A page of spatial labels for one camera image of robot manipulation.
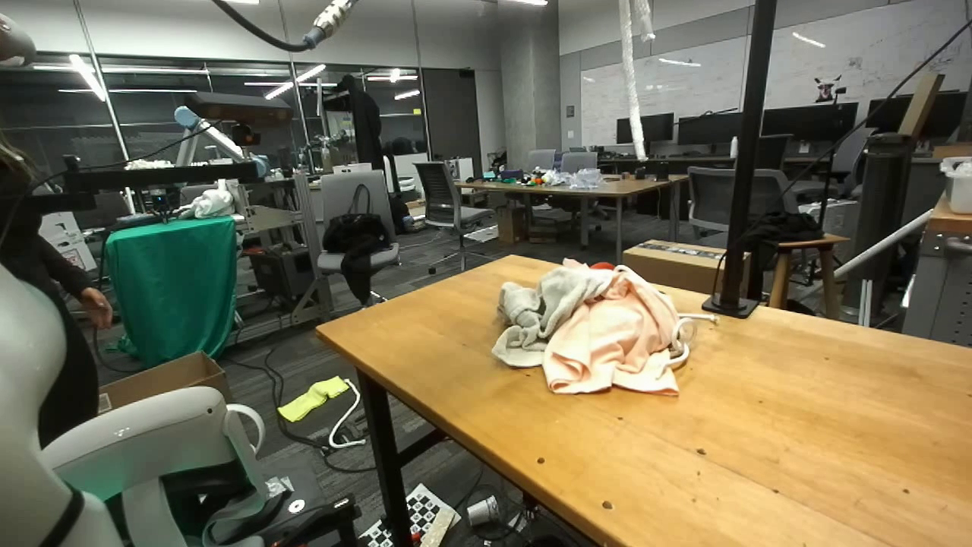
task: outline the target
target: cardboard box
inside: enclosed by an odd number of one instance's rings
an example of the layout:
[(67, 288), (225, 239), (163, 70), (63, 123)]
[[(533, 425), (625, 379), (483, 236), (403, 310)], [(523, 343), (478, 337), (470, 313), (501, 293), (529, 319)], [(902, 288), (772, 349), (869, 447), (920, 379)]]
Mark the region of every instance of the cardboard box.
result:
[(225, 370), (207, 353), (189, 353), (182, 359), (99, 386), (99, 408), (111, 410), (186, 386), (213, 386), (229, 394)]
[[(749, 255), (745, 255), (742, 288), (746, 287), (746, 262)], [(625, 250), (625, 265), (649, 282), (676, 287), (701, 296), (712, 296), (718, 288), (714, 275), (726, 266), (724, 250), (671, 239), (645, 239)]]

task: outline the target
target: crumpled cloth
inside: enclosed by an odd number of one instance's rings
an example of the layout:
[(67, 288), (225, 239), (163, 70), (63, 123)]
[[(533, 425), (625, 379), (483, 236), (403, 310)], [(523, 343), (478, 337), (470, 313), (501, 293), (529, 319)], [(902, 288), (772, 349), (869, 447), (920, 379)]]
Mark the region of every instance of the crumpled cloth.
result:
[(555, 391), (676, 391), (673, 368), (690, 359), (683, 326), (714, 319), (676, 313), (671, 297), (628, 266), (554, 266), (538, 288), (505, 282), (508, 327), (493, 356), (511, 368), (545, 368)]

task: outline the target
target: person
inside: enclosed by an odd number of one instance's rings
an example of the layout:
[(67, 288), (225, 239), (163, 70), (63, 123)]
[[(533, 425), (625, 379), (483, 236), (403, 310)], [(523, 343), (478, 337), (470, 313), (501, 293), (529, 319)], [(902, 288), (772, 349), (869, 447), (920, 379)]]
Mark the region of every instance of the person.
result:
[(86, 271), (35, 235), (39, 217), (29, 214), (29, 184), (26, 157), (0, 139), (0, 265), (59, 306), (67, 335), (63, 368), (39, 410), (39, 444), (46, 447), (96, 416), (96, 361), (63, 296), (81, 303), (94, 327), (111, 326), (111, 303)]

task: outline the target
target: wooden table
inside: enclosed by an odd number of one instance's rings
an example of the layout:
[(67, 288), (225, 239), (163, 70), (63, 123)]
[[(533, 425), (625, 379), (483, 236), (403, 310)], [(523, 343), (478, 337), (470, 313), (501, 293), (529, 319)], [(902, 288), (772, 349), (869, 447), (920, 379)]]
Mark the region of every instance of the wooden table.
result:
[(635, 180), (635, 175), (605, 175), (602, 184), (591, 189), (567, 189), (567, 184), (527, 184), (527, 182), (460, 182), (460, 189), (470, 192), (493, 192), (493, 194), (545, 194), (545, 198), (577, 198), (580, 199), (580, 247), (590, 244), (590, 199), (614, 199), (614, 258), (624, 258), (624, 208), (625, 198), (671, 189), (667, 198), (667, 236), (676, 239), (676, 219), (681, 219), (681, 184), (687, 182), (683, 172), (667, 180)]
[(545, 271), (511, 255), (318, 326), (361, 375), (388, 522), (384, 390), (597, 543), (972, 542), (972, 349), (760, 306), (698, 326), (681, 394), (554, 394), (489, 356), (498, 287)]

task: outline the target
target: floor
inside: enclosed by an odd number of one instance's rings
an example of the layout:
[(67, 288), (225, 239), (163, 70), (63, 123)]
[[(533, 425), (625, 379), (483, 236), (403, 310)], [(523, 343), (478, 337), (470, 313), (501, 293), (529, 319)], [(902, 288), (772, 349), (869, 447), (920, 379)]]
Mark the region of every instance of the floor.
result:
[[(624, 219), (625, 247), (640, 244), (646, 236), (667, 235), (667, 222), (649, 214), (653, 210), (640, 210)], [(591, 230), (591, 244), (585, 250), (580, 247), (489, 247), (489, 250), (474, 247), (469, 252), (469, 262), (483, 265), (508, 252), (538, 255), (550, 262), (561, 262), (561, 258), (614, 262), (614, 239), (611, 239), (614, 219), (605, 219), (605, 222), (606, 222), (605, 229)], [(386, 297), (413, 293), (424, 282), (454, 275), (460, 271), (456, 258), (441, 262), (442, 250), (454, 247), (442, 230), (402, 235), (398, 244), (402, 244), (402, 265), (391, 271), (384, 271), (373, 280), (373, 288), (384, 293)], [(332, 288), (341, 313), (357, 310), (342, 280), (332, 280)], [(124, 353), (111, 349), (118, 347), (118, 341), (107, 337), (107, 341), (96, 341), (96, 347), (104, 359), (104, 379), (135, 370), (135, 364), (124, 361)], [(268, 421), (268, 441), (259, 452), (264, 472), (270, 476), (285, 476), (296, 485), (296, 497), (305, 497), (308, 506), (328, 503), (341, 494), (353, 494), (356, 503), (361, 506), (361, 515), (356, 520), (357, 532), (378, 522), (380, 488), (378, 488), (378, 474), (370, 472), (370, 450), (353, 447), (332, 457), (321, 457), (318, 450), (325, 444), (325, 435), (337, 421), (337, 416), (353, 405), (353, 399), (341, 394), (337, 402), (309, 412), (305, 421), (290, 425), (290, 432), (284, 432), (284, 420), (275, 420), (272, 412), (272, 408), (299, 399), (316, 379), (353, 377), (353, 370), (313, 335), (313, 323), (251, 341), (251, 343), (231, 347), (218, 356), (218, 361), (229, 375), (231, 402), (256, 408)], [(427, 432), (427, 421), (421, 421), (417, 412), (409, 412), (398, 402), (391, 402), (391, 410), (396, 410), (398, 447)], [(365, 412), (356, 410), (350, 425), (341, 428), (337, 437), (361, 437), (365, 432), (369, 432)], [(501, 506), (508, 515), (523, 512), (520, 492), (454, 441), (442, 441), (424, 457), (419, 457), (417, 462), (409, 462), (403, 468), (403, 481), (407, 481), (407, 488), (417, 483), (424, 483), (435, 494), (441, 494), (460, 512), (465, 512), (469, 503), (478, 503), (489, 494), (501, 497)], [(508, 526), (487, 526), (487, 529), (456, 526), (448, 543), (454, 547), (456, 543), (567, 543), (567, 547), (590, 543), (571, 526), (566, 526), (548, 509), (529, 509), (529, 515), (534, 520), (529, 520), (527, 532), (511, 532)]]

